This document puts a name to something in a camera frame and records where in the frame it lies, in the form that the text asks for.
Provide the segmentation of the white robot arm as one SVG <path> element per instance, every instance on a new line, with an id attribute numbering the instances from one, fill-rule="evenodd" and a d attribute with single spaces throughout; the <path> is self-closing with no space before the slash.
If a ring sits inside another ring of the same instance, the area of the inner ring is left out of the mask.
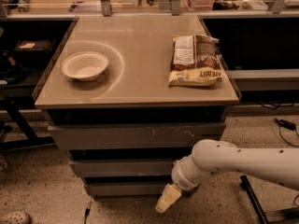
<path id="1" fill-rule="evenodd" d="M 172 183 L 165 186 L 156 211 L 164 213 L 183 191 L 225 172 L 239 172 L 299 190 L 299 149 L 241 148 L 225 141 L 201 140 L 189 156 L 174 162 Z"/>

